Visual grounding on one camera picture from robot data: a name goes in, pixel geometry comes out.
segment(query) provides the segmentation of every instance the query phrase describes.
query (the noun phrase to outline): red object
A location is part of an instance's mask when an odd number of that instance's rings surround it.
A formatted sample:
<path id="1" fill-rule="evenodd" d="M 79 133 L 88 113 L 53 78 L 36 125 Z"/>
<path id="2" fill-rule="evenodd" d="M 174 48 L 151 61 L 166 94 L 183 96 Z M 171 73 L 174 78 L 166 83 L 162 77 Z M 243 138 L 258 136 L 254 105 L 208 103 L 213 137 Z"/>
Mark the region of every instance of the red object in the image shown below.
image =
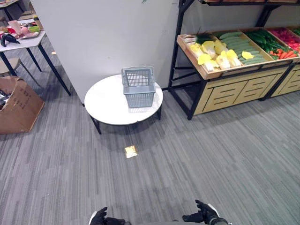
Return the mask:
<path id="1" fill-rule="evenodd" d="M 12 29 L 12 28 L 7 28 L 8 32 L 11 33 L 11 34 L 15 34 L 15 30 Z"/>
<path id="2" fill-rule="evenodd" d="M 270 30 L 272 34 L 285 42 L 290 48 L 300 52 L 300 38 L 293 35 L 285 28 L 278 28 Z"/>

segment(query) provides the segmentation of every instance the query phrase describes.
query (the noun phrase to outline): gray carpet floor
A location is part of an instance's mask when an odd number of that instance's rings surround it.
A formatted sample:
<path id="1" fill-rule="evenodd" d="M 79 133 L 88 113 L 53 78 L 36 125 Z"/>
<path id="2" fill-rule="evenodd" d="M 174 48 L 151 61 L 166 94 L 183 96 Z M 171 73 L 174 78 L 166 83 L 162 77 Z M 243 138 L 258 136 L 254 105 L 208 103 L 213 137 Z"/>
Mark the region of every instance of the gray carpet floor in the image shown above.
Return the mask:
<path id="1" fill-rule="evenodd" d="M 98 135 L 48 39 L 43 45 L 72 96 L 37 48 L 45 100 L 33 130 L 0 135 L 0 224 L 87 225 L 94 210 L 133 225 L 181 220 L 213 204 L 235 225 L 300 224 L 300 92 L 198 115 L 188 121 L 164 92 L 161 121 L 101 125 Z M 135 145 L 138 156 L 126 159 Z"/>

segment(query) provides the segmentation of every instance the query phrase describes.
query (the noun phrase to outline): table leg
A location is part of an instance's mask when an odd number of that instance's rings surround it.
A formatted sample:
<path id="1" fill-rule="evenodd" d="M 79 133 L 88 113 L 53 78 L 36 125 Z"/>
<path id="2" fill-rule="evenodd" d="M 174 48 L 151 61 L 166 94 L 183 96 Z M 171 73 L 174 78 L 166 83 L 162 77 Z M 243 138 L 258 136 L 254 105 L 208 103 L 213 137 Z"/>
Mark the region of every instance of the table leg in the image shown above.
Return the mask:
<path id="1" fill-rule="evenodd" d="M 28 51 L 28 53 L 29 53 L 30 57 L 32 58 L 33 62 L 36 64 L 36 66 L 37 66 L 38 70 L 39 70 L 40 72 L 42 72 L 42 70 L 41 70 L 41 68 L 39 67 L 39 65 L 38 65 L 38 62 L 37 62 L 36 58 L 34 58 L 34 55 L 32 54 L 32 52 L 31 52 L 30 48 L 26 48 L 26 49 L 27 49 L 27 51 Z"/>
<path id="2" fill-rule="evenodd" d="M 20 4 L 17 2 L 17 5 L 19 7 L 19 9 L 22 11 L 22 13 L 24 12 L 24 10 L 21 8 Z"/>
<path id="3" fill-rule="evenodd" d="M 5 65 L 7 66 L 8 70 L 10 71 L 12 76 L 17 76 L 17 74 L 15 73 L 14 69 L 11 67 L 8 59 L 6 58 L 4 52 L 0 52 L 0 57 L 2 58 L 3 62 L 5 63 Z"/>
<path id="4" fill-rule="evenodd" d="M 157 111 L 158 120 L 160 120 L 160 117 L 161 117 L 161 107 L 162 107 L 162 105 L 160 106 L 160 108 Z"/>
<path id="5" fill-rule="evenodd" d="M 3 10 L 4 10 L 5 14 L 7 15 L 8 19 L 9 19 L 10 21 L 11 21 L 11 20 L 14 20 L 14 19 L 12 18 L 12 16 L 9 14 L 7 8 L 4 8 Z"/>
<path id="6" fill-rule="evenodd" d="M 94 123 L 94 125 L 95 125 L 95 127 L 96 127 L 96 129 L 98 131 L 98 133 L 101 134 L 99 121 L 96 120 L 95 118 L 93 118 L 92 116 L 90 116 L 90 118 L 92 119 L 92 121 L 93 121 L 93 123 Z"/>
<path id="7" fill-rule="evenodd" d="M 51 67 L 52 71 L 54 72 L 56 78 L 59 80 L 60 84 L 62 85 L 62 87 L 65 89 L 65 91 L 68 93 L 68 95 L 71 95 L 70 91 L 68 90 L 66 84 L 64 83 L 64 81 L 62 80 L 60 74 L 57 72 L 55 66 L 53 65 L 53 63 L 51 62 L 51 60 L 49 59 L 47 53 L 45 52 L 44 48 L 42 47 L 42 44 L 38 45 L 39 50 L 41 51 L 43 57 L 45 58 L 45 60 L 47 61 L 47 63 L 49 64 L 49 66 Z"/>

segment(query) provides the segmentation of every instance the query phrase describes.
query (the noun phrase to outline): carrot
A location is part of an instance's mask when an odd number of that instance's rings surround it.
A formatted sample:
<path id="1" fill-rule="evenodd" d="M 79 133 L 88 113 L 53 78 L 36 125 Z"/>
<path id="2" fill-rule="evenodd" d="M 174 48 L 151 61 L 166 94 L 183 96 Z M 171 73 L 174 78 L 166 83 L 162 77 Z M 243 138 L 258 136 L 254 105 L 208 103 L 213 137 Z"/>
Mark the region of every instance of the carrot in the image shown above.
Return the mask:
<path id="1" fill-rule="evenodd" d="M 293 51 L 293 50 L 289 51 L 289 52 L 286 54 L 285 59 L 288 58 L 290 55 L 293 55 L 293 54 L 294 54 L 294 51 Z"/>
<path id="2" fill-rule="evenodd" d="M 279 57 L 279 59 L 284 59 L 286 55 L 287 55 L 287 52 L 282 53 L 281 56 Z"/>
<path id="3" fill-rule="evenodd" d="M 294 58 L 294 57 L 297 57 L 297 56 L 298 56 L 297 54 L 292 54 L 292 55 L 290 55 L 289 57 L 286 57 L 286 59 Z"/>

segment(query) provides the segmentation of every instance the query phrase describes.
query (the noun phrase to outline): white partition wall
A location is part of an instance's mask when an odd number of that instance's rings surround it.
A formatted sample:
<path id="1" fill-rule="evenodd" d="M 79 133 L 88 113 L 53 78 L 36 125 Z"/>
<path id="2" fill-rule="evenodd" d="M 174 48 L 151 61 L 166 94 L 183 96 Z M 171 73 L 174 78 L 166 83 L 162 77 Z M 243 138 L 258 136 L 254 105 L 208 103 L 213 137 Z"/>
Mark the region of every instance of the white partition wall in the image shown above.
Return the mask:
<path id="1" fill-rule="evenodd" d="M 123 67 L 154 66 L 167 87 L 179 0 L 32 0 L 80 100 L 97 81 Z M 208 7 L 197 1 L 183 32 L 254 26 L 262 7 Z M 299 23 L 293 7 L 276 9 L 271 25 Z"/>

